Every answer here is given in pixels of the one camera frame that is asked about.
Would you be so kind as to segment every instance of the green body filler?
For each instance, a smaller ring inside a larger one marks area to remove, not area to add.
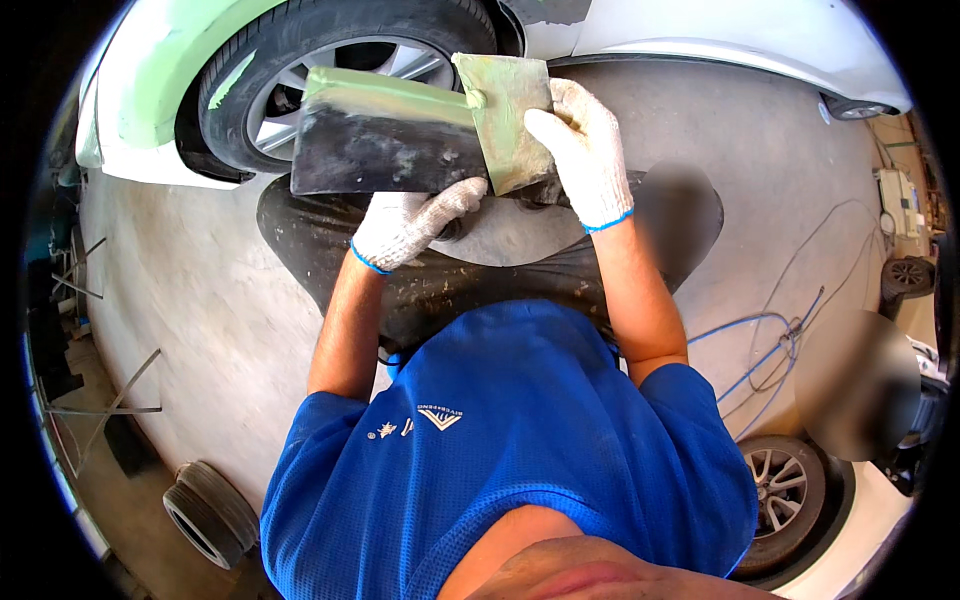
[[[528,108],[553,111],[543,60],[456,53],[453,63],[467,93],[467,106],[493,183],[502,196],[543,180],[553,157],[523,126]]]

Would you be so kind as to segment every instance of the white glove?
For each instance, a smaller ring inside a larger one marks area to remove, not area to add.
[[[576,82],[550,79],[550,92],[555,114],[528,109],[523,115],[527,131],[553,155],[560,183],[587,233],[623,221],[634,212],[634,197],[616,117]]]
[[[423,252],[447,223],[479,208],[486,193],[482,177],[458,181],[430,200],[429,194],[376,192],[350,247],[365,265],[388,275]]]

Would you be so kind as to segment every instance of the blue hose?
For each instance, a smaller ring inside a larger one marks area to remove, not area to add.
[[[693,344],[694,342],[699,342],[700,340],[703,340],[703,339],[705,339],[705,338],[713,335],[714,333],[718,333],[718,332],[720,332],[720,331],[723,331],[724,329],[728,329],[728,328],[730,328],[730,327],[733,327],[733,326],[739,325],[739,324],[751,323],[751,322],[753,322],[753,321],[759,321],[760,319],[768,319],[768,318],[779,319],[779,320],[783,323],[783,326],[786,327],[786,331],[785,331],[785,332],[783,333],[783,335],[780,337],[780,340],[777,342],[777,344],[776,344],[775,346],[773,346],[772,348],[770,348],[770,351],[768,351],[766,354],[764,354],[764,355],[760,358],[760,360],[758,360],[758,361],[756,362],[756,364],[754,364],[752,367],[750,367],[750,369],[749,369],[747,372],[745,372],[742,377],[740,377],[739,379],[737,379],[737,380],[733,383],[733,385],[731,385],[730,388],[728,388],[728,390],[727,390],[726,392],[724,392],[723,394],[721,394],[721,395],[717,398],[717,404],[719,404],[725,397],[727,397],[727,396],[730,394],[730,392],[732,392],[734,389],[736,389],[736,387],[739,386],[741,383],[743,383],[744,381],[746,381],[747,378],[748,378],[754,371],[756,371],[757,369],[759,369],[759,368],[760,368],[760,365],[762,365],[764,362],[767,361],[767,359],[769,359],[771,356],[773,356],[774,353],[782,346],[782,341],[783,341],[784,339],[790,341],[790,353],[789,353],[790,361],[787,363],[786,372],[783,374],[783,378],[780,380],[780,384],[778,384],[777,389],[774,390],[774,392],[770,395],[770,397],[767,398],[767,401],[766,401],[766,403],[763,405],[763,408],[761,408],[761,409],[759,410],[759,412],[756,413],[756,415],[754,416],[754,418],[753,418],[749,423],[747,423],[747,426],[744,427],[744,428],[740,431],[740,433],[738,433],[738,434],[736,434],[735,436],[733,436],[733,438],[734,438],[735,440],[739,440],[740,436],[742,436],[744,433],[747,432],[748,429],[750,429],[751,427],[754,426],[754,424],[755,424],[756,421],[760,418],[760,416],[762,416],[763,413],[766,412],[766,410],[770,407],[770,405],[773,404],[774,398],[777,397],[777,394],[780,393],[780,389],[782,389],[783,384],[786,382],[786,376],[787,376],[788,374],[790,374],[790,372],[793,370],[793,366],[794,366],[794,365],[796,364],[796,362],[797,362],[797,344],[796,344],[796,340],[797,340],[797,338],[800,336],[800,334],[802,334],[802,333],[804,332],[804,326],[806,325],[806,320],[809,319],[810,314],[813,312],[814,307],[816,307],[817,303],[820,301],[820,298],[822,298],[823,295],[824,295],[824,287],[821,286],[821,287],[820,287],[820,292],[817,294],[817,298],[815,298],[815,299],[813,300],[813,303],[810,304],[810,307],[806,310],[806,314],[804,315],[804,317],[803,317],[802,319],[800,319],[800,322],[797,323],[797,325],[796,325],[796,326],[793,326],[793,327],[791,327],[791,326],[790,326],[790,323],[789,323],[782,315],[780,315],[780,314],[778,314],[778,313],[759,313],[759,314],[756,314],[756,315],[751,315],[751,316],[749,316],[749,317],[743,317],[743,318],[741,318],[741,319],[737,319],[737,320],[735,320],[735,321],[731,321],[731,322],[729,322],[729,323],[727,323],[727,324],[722,324],[722,325],[720,325],[720,326],[718,326],[718,327],[715,327],[715,328],[711,329],[710,331],[707,331],[707,332],[705,332],[705,333],[701,333],[700,335],[695,336],[695,337],[690,338],[689,340],[687,340],[687,344],[690,345],[690,344]]]

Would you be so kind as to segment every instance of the car wheel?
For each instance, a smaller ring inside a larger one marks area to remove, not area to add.
[[[876,117],[879,114],[896,114],[892,108],[879,102],[834,98],[824,93],[821,93],[820,97],[824,99],[830,116],[837,121],[857,121]]]
[[[309,67],[373,71],[454,89],[454,52],[496,52],[480,0],[287,2],[240,30],[207,63],[201,133],[210,151],[234,168],[286,173]]]
[[[922,258],[897,258],[883,264],[880,293],[887,300],[916,298],[933,291],[933,266]]]
[[[777,566],[797,549],[823,509],[827,478],[816,452],[799,440],[761,436],[737,446],[759,505],[754,541],[736,568],[742,578]]]

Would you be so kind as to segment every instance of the mouth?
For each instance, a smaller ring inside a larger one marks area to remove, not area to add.
[[[640,581],[639,576],[620,563],[596,561],[578,564],[540,582],[530,590],[529,600],[547,600],[602,584]]]

